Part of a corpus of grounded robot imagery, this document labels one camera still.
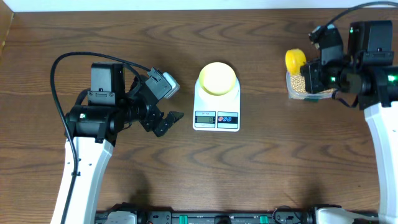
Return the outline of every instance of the white scale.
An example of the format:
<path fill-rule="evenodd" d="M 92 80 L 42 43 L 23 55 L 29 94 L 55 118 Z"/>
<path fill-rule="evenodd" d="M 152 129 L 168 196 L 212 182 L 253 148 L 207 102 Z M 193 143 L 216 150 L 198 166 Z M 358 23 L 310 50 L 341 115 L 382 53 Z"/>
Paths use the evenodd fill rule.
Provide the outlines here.
<path fill-rule="evenodd" d="M 236 79 L 235 86 L 228 93 L 215 96 L 195 85 L 192 126 L 198 131 L 239 131 L 241 127 L 241 85 Z"/>

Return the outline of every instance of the plastic container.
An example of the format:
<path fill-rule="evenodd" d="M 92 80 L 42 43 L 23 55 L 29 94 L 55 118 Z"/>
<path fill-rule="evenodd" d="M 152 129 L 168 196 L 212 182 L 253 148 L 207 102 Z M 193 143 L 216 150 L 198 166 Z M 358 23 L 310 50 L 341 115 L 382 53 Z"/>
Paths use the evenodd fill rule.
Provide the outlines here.
<path fill-rule="evenodd" d="M 321 100 L 331 98 L 331 93 L 297 93 L 293 87 L 292 83 L 290 82 L 290 74 L 286 72 L 286 85 L 287 91 L 289 92 L 290 99 L 297 99 L 297 100 Z"/>

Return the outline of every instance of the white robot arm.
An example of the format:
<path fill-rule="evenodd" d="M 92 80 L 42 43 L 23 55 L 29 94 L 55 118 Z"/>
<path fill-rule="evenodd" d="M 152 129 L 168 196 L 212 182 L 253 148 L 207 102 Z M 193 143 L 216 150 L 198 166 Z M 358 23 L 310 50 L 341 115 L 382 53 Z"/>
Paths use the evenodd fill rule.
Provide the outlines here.
<path fill-rule="evenodd" d="M 98 195 L 104 177 L 105 168 L 112 156 L 113 146 L 107 140 L 95 143 L 95 138 L 75 137 L 73 139 L 79 155 L 79 172 L 69 204 L 65 223 L 94 223 Z M 65 143 L 65 167 L 58 193 L 57 203 L 51 224 L 61 223 L 63 209 L 73 172 L 73 156 L 70 144 Z"/>
<path fill-rule="evenodd" d="M 381 103 L 364 110 L 369 125 L 380 184 L 379 216 L 369 218 L 342 208 L 320 208 L 316 211 L 317 224 L 352 224 L 355 219 L 398 223 L 398 101 L 383 108 Z"/>

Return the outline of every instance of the wood grain surface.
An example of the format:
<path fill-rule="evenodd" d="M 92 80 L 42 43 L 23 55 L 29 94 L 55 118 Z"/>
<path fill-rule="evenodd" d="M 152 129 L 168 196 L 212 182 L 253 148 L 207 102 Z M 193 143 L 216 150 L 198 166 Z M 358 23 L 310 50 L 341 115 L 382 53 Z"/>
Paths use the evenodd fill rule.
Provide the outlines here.
<path fill-rule="evenodd" d="M 48 223 L 64 162 L 63 126 L 50 92 L 61 54 L 92 51 L 161 68 L 181 89 L 163 111 L 185 117 L 156 138 L 140 124 L 118 136 L 98 210 L 115 203 L 175 210 L 272 210 L 335 203 L 377 210 L 374 148 L 362 111 L 333 100 L 288 99 L 285 52 L 317 51 L 308 33 L 341 9 L 18 13 L 0 65 L 0 223 Z M 391 19 L 364 9 L 337 22 Z M 55 76 L 64 111 L 90 86 L 94 57 L 60 62 Z M 227 62 L 241 82 L 237 133 L 192 129 L 195 80 L 210 62 Z M 126 75 L 126 85 L 132 75 Z"/>

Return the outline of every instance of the black cable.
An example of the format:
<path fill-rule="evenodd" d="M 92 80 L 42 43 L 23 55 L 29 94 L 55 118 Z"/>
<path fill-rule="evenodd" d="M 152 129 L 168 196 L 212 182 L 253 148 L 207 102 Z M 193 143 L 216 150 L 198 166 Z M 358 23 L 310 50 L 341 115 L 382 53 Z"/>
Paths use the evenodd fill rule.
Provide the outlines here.
<path fill-rule="evenodd" d="M 281 209 L 281 208 L 288 208 L 291 212 L 294 213 L 294 215 L 296 216 L 296 218 L 299 220 L 297 223 L 294 223 L 294 224 L 302 223 L 302 220 L 301 220 L 302 216 L 299 218 L 299 216 L 297 215 L 297 213 L 296 213 L 295 211 L 293 211 L 293 208 L 291 208 L 291 207 L 289 207 L 289 206 L 287 206 L 287 205 L 282 205 L 282 206 L 277 207 L 277 208 L 274 210 L 274 212 L 272 212 L 271 218 L 272 218 L 277 224 L 281 224 L 281 223 L 280 223 L 279 221 L 276 220 L 275 214 L 276 214 L 276 212 L 277 212 L 279 209 Z"/>
<path fill-rule="evenodd" d="M 344 106 L 346 106 L 346 107 L 348 107 L 348 108 L 355 108 L 355 107 L 358 105 L 358 103 L 359 103 L 358 95 L 356 95 L 353 104 L 349 105 L 344 99 L 342 99 L 342 98 L 340 98 L 340 97 L 337 97 L 337 93 L 338 93 L 338 92 L 339 92 L 339 89 L 335 90 L 335 91 L 331 94 L 331 98 L 332 98 L 333 100 L 338 100 L 340 103 L 342 103 Z"/>
<path fill-rule="evenodd" d="M 334 22 L 336 22 L 338 19 L 340 19 L 341 17 L 349 14 L 350 12 L 353 12 L 355 10 L 358 9 L 362 9 L 364 7 L 368 7 L 368 6 L 378 6 L 378 5 L 387 5 L 387 6 L 395 6 L 398 7 L 398 3 L 397 2 L 390 2 L 390 1 L 374 1 L 374 2 L 368 2 L 368 3 L 364 3 L 364 4 L 360 4 L 354 7 L 351 7 L 345 11 L 343 11 L 342 13 L 338 14 L 337 16 L 335 16 L 334 18 L 332 18 L 326 25 L 324 25 L 323 27 L 320 28 L 320 30 L 318 31 L 318 37 L 321 36 L 324 31 L 327 30 L 328 26 L 330 24 L 333 24 Z"/>
<path fill-rule="evenodd" d="M 130 70 L 130 72 L 132 72 L 132 73 L 136 76 L 136 78 L 137 78 L 139 84 L 141 85 L 141 83 L 142 83 L 142 78 L 141 78 L 140 74 L 139 74 L 135 69 L 133 69 L 129 64 L 126 64 L 126 63 L 125 63 L 125 64 L 124 64 L 124 67 L 125 67 L 126 69 Z"/>
<path fill-rule="evenodd" d="M 81 103 L 83 102 L 83 100 L 85 100 L 87 93 L 90 91 L 90 89 L 85 89 L 83 91 L 80 92 L 80 94 L 77 96 L 75 105 L 81 105 Z"/>
<path fill-rule="evenodd" d="M 146 68 L 142 65 L 138 65 L 136 63 L 133 62 L 129 62 L 120 58 L 116 58 L 116 57 L 112 57 L 109 55 L 105 55 L 105 54 L 99 54 L 99 53 L 93 53 L 93 52 L 70 52 L 70 53 L 66 53 L 63 54 L 61 56 L 59 56 L 53 63 L 52 68 L 51 68 L 51 72 L 50 72 L 50 86 L 51 86 L 51 92 L 52 92 L 52 96 L 54 98 L 54 102 L 55 102 L 55 106 L 57 107 L 58 113 L 60 114 L 62 123 L 63 123 L 63 127 L 65 128 L 65 132 L 67 134 L 67 139 L 70 143 L 70 147 L 72 149 L 72 155 L 73 155 L 73 172 L 72 172 L 72 180 L 70 182 L 70 186 L 69 186 L 69 191 L 68 191 L 68 196 L 67 196 L 67 200 L 65 202 L 65 207 L 63 209 L 63 213 L 62 213 L 62 219 L 61 219 L 61 224 L 65 223 L 65 220 L 67 218 L 67 213 L 68 213 L 68 209 L 69 209 L 69 204 L 70 204 L 70 199 L 72 197 L 72 192 L 73 192 L 73 187 L 75 186 L 75 182 L 76 182 L 76 176 L 78 176 L 78 156 L 77 156 L 77 152 L 75 149 L 75 145 L 73 143 L 73 139 L 72 136 L 70 134 L 69 128 L 68 128 L 68 124 L 65 118 L 65 115 L 63 114 L 62 108 L 61 108 L 61 104 L 60 101 L 58 99 L 57 96 L 57 91 L 55 90 L 55 82 L 54 82 L 54 75 L 55 75 L 55 69 L 58 65 L 58 63 L 65 57 L 69 57 L 72 55 L 90 55 L 90 56 L 97 56 L 97 57 L 103 57 L 103 58 L 108 58 L 111 60 L 115 60 L 117 62 L 122 62 L 128 65 L 132 65 L 135 66 L 137 68 L 141 68 L 147 72 L 149 72 L 149 68 Z"/>

